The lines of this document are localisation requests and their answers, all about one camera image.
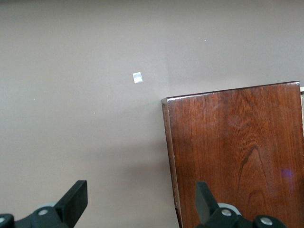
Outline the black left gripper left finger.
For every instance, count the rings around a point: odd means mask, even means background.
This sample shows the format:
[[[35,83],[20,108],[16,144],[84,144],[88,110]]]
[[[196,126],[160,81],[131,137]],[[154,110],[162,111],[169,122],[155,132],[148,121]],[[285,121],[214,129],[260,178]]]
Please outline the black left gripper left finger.
[[[87,181],[78,180],[54,206],[44,206],[27,217],[15,220],[0,215],[2,228],[73,228],[88,205]]]

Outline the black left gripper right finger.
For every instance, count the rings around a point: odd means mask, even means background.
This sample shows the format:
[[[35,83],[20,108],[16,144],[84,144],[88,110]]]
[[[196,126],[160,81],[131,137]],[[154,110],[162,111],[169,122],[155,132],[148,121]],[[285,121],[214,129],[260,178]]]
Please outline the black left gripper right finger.
[[[239,210],[230,204],[218,203],[207,184],[196,183],[195,206],[200,220],[199,228],[284,228],[280,220],[258,215],[252,221],[244,218]]]

